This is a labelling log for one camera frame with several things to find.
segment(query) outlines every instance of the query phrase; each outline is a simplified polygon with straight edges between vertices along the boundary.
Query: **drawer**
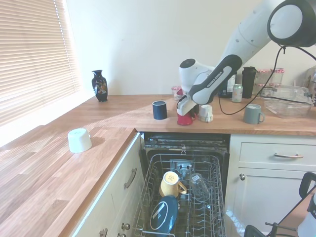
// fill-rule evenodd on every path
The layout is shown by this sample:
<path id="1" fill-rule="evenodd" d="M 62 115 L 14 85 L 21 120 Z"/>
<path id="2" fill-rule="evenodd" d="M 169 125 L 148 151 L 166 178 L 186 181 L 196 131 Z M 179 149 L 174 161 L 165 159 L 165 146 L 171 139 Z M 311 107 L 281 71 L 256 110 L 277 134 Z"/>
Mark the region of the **drawer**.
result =
<path id="1" fill-rule="evenodd" d="M 115 217 L 111 190 L 105 184 L 72 236 L 100 237 L 100 231 L 111 227 Z"/>
<path id="2" fill-rule="evenodd" d="M 316 166 L 315 153 L 316 145 L 242 142 L 239 161 Z"/>
<path id="3" fill-rule="evenodd" d="M 118 164 L 118 169 L 110 182 L 109 188 L 112 190 L 111 193 L 116 213 L 119 212 L 128 192 L 135 189 L 136 181 L 139 177 L 143 177 L 139 158 L 140 148 L 141 140 L 140 136 L 137 135 L 124 153 L 120 164 Z M 125 188 L 124 185 L 128 182 L 131 182 L 131 184 L 128 188 Z"/>

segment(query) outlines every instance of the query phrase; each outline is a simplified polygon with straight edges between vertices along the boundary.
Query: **window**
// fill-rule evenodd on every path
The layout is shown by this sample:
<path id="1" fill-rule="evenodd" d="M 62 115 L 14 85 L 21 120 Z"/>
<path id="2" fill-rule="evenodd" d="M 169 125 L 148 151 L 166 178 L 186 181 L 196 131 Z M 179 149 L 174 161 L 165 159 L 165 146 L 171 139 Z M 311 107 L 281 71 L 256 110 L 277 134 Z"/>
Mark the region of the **window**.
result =
<path id="1" fill-rule="evenodd" d="M 81 91 L 63 0 L 0 1 L 0 126 Z"/>

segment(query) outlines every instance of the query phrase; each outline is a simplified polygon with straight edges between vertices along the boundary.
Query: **decorative vase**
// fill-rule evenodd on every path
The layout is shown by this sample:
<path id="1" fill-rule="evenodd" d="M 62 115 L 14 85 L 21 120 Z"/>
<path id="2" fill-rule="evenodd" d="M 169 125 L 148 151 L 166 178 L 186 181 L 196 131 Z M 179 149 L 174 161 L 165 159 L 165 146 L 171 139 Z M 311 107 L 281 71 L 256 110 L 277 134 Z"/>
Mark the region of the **decorative vase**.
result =
<path id="1" fill-rule="evenodd" d="M 95 97 L 99 102 L 108 100 L 108 84 L 107 80 L 102 76 L 102 70 L 92 71 L 94 78 L 92 79 L 92 87 L 94 89 Z"/>

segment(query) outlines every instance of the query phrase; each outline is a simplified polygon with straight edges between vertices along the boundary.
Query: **dishwasher rack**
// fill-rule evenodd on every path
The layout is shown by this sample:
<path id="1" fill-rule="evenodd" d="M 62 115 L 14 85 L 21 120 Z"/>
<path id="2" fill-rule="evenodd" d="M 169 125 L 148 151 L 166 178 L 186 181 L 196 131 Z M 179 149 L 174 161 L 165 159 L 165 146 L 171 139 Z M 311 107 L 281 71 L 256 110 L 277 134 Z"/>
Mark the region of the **dishwasher rack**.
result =
<path id="1" fill-rule="evenodd" d="M 149 228 L 149 220 L 161 196 L 159 186 L 163 174 L 176 172 L 188 188 L 179 194 L 178 217 L 171 233 L 156 233 Z M 210 187 L 211 196 L 196 200 L 190 187 L 189 175 L 197 172 Z M 133 236 L 137 237 L 225 237 L 224 202 L 220 164 L 215 156 L 186 154 L 156 154 L 151 158 L 141 199 L 133 222 Z"/>

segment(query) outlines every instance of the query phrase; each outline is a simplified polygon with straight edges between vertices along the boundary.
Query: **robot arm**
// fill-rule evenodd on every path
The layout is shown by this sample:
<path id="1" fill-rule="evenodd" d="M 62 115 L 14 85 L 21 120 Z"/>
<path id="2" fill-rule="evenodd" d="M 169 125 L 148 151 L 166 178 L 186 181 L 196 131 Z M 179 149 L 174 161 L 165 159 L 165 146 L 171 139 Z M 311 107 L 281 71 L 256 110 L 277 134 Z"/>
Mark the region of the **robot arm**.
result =
<path id="1" fill-rule="evenodd" d="M 215 68 L 194 59 L 184 61 L 180 77 L 186 98 L 178 104 L 178 114 L 185 115 L 196 104 L 211 103 L 219 86 L 271 40 L 285 46 L 314 45 L 315 5 L 316 0 L 264 0 L 240 22 Z"/>

